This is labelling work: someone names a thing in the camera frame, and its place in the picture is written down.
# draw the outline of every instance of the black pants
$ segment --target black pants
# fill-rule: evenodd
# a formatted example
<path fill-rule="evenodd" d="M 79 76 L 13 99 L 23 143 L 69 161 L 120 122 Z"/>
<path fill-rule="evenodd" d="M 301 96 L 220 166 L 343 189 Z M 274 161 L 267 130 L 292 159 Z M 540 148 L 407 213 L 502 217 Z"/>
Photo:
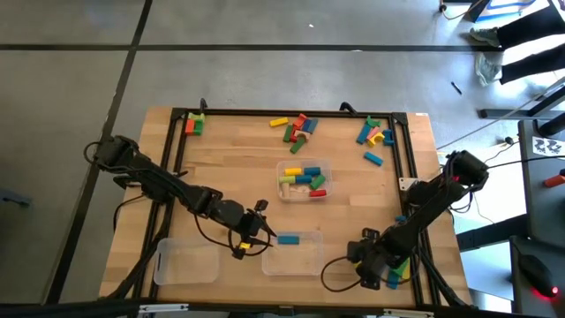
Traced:
<path fill-rule="evenodd" d="M 502 48 L 508 49 L 549 35 L 565 34 L 565 22 L 557 10 L 549 4 L 545 9 L 499 28 L 498 40 Z M 562 68 L 565 68 L 565 44 L 502 66 L 501 84 Z"/>

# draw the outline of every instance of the plastic tray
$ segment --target plastic tray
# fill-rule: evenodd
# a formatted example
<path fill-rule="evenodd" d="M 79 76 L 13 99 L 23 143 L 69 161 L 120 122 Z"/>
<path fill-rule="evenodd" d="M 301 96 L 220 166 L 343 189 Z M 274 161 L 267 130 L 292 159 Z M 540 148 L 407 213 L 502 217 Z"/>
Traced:
<path fill-rule="evenodd" d="M 323 239 L 319 231 L 282 232 L 278 236 L 295 235 L 300 237 L 298 245 L 279 245 L 273 238 L 262 256 L 262 269 L 270 276 L 317 276 L 324 266 Z"/>
<path fill-rule="evenodd" d="M 326 178 L 326 181 L 318 188 L 318 190 L 326 190 L 326 196 L 323 197 L 310 197 L 308 193 L 312 190 L 310 185 L 290 185 L 290 197 L 283 196 L 283 190 L 279 183 L 279 177 L 284 177 L 284 170 L 287 168 L 307 168 L 307 167 L 320 167 L 321 174 Z M 276 191 L 279 198 L 283 201 L 310 201 L 325 199 L 332 194 L 332 170 L 330 169 L 329 160 L 326 159 L 306 159 L 306 160 L 291 160 L 279 162 L 276 165 Z"/>
<path fill-rule="evenodd" d="M 218 277 L 218 246 L 200 236 L 162 239 L 155 256 L 154 280 L 158 285 L 212 283 Z"/>

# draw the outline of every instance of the gray floor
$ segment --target gray floor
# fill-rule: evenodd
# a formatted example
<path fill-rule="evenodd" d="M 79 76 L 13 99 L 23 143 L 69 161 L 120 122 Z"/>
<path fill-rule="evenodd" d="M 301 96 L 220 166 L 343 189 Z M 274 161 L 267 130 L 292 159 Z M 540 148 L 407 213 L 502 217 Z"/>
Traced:
<path fill-rule="evenodd" d="M 141 0 L 1 2 L 0 44 L 127 44 L 142 6 Z M 471 23 L 446 21 L 436 8 L 431 0 L 161 0 L 153 4 L 141 43 L 466 45 Z M 125 56 L 0 51 L 0 186 L 34 198 L 28 210 L 0 206 L 0 302 L 43 300 L 87 171 L 81 150 L 100 134 Z M 113 133 L 135 139 L 148 107 L 193 107 L 200 97 L 210 107 L 236 109 L 336 110 L 348 101 L 358 110 L 427 112 L 442 145 L 486 123 L 477 109 L 514 108 L 557 80 L 546 73 L 481 87 L 474 57 L 418 51 L 138 52 Z M 499 123 L 446 150 L 483 148 L 516 131 L 515 122 Z M 62 301 L 96 298 L 122 193 L 111 176 L 101 175 Z"/>

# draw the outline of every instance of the shoe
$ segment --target shoe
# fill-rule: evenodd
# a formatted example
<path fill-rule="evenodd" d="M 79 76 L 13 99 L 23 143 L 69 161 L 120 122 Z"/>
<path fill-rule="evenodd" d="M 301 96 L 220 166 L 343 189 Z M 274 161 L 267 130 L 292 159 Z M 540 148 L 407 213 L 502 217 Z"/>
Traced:
<path fill-rule="evenodd" d="M 483 53 L 478 53 L 475 59 L 475 73 L 482 86 L 488 86 L 502 77 L 502 66 L 486 59 Z"/>
<path fill-rule="evenodd" d="M 475 29 L 474 27 L 471 28 L 469 34 L 471 37 L 477 41 L 487 42 L 490 46 L 494 46 L 498 48 L 501 46 L 501 43 L 498 41 L 498 27 L 493 27 L 490 29 Z"/>

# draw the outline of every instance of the wooden table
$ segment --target wooden table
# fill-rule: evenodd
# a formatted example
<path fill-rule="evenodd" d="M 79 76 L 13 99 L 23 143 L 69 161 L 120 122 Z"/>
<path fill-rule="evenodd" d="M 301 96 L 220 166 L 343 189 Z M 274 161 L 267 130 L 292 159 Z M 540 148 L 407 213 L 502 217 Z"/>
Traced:
<path fill-rule="evenodd" d="M 170 108 L 150 109 L 139 138 L 141 152 L 156 163 L 161 161 L 170 112 Z M 208 116 L 203 135 L 188 137 L 182 168 L 188 170 L 188 174 L 183 176 L 183 181 L 218 189 L 224 193 L 225 199 L 233 199 L 248 208 L 252 208 L 258 199 L 268 200 L 265 215 L 275 231 L 322 232 L 324 262 L 344 256 L 347 242 L 359 240 L 363 228 L 384 231 L 395 221 L 395 216 L 401 215 L 391 148 L 381 143 L 371 149 L 384 159 L 384 164 L 378 167 L 363 158 L 369 148 L 355 142 L 364 120 L 321 118 L 311 140 L 292 155 L 290 145 L 282 141 L 284 127 L 269 127 L 267 122 L 271 119 Z M 429 118 L 426 114 L 409 114 L 408 119 L 418 176 L 432 178 L 438 174 L 439 164 Z M 177 132 L 184 130 L 180 125 L 177 125 Z M 173 166 L 175 148 L 169 167 Z M 407 170 L 402 150 L 401 157 L 404 170 Z M 285 203 L 278 198 L 275 166 L 280 161 L 298 158 L 327 158 L 331 161 L 334 193 L 330 197 L 304 203 Z M 139 189 L 128 189 L 124 199 L 139 194 Z M 101 296 L 114 291 L 138 260 L 150 206 L 150 200 L 143 200 L 122 208 L 102 280 Z M 208 220 L 201 220 L 200 224 L 208 236 L 227 242 L 225 228 Z M 193 215 L 175 204 L 169 236 L 183 239 L 197 234 Z M 451 216 L 446 213 L 438 218 L 429 227 L 429 236 L 437 268 L 457 295 L 470 303 Z M 424 300 L 430 303 L 423 266 L 420 273 Z M 148 294 L 152 275 L 153 264 L 150 264 L 144 296 Z M 328 285 L 339 288 L 355 282 L 358 276 L 352 265 L 343 261 L 328 268 L 326 280 Z M 188 303 L 414 306 L 411 284 L 403 284 L 396 291 L 383 284 L 380 291 L 355 287 L 333 293 L 323 288 L 319 276 L 266 276 L 261 270 L 261 256 L 238 261 L 230 256 L 227 248 L 221 248 L 220 275 L 213 283 L 161 286 L 158 299 Z"/>

